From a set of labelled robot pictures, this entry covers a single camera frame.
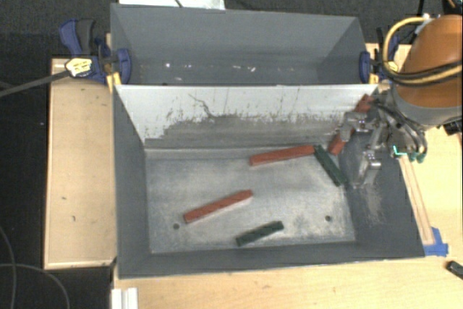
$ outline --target metal sheet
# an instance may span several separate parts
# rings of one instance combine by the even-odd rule
[[[276,148],[147,150],[150,248],[153,253],[220,250],[270,221],[284,230],[248,247],[346,242],[354,227],[345,189],[314,156],[251,167],[249,157]],[[183,213],[251,189],[244,204],[186,225]]]

